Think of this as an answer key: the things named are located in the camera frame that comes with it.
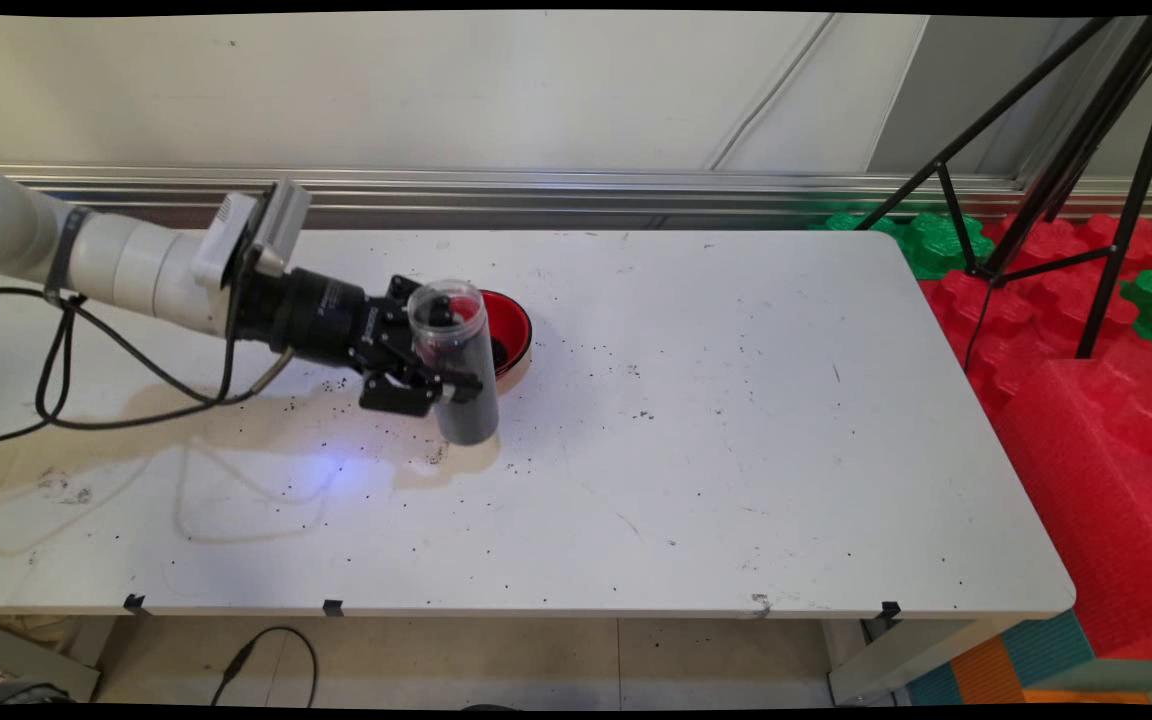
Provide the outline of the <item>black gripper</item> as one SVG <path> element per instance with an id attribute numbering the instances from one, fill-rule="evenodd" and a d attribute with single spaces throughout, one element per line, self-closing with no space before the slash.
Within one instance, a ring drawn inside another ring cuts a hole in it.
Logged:
<path id="1" fill-rule="evenodd" d="M 393 275 L 388 291 L 370 295 L 328 275 L 291 270 L 279 276 L 247 273 L 236 290 L 234 340 L 356 370 L 361 409 L 426 416 L 435 406 L 471 404 L 484 391 L 482 374 L 417 366 L 411 327 L 450 331 L 462 324 L 450 293 L 434 283 Z"/>

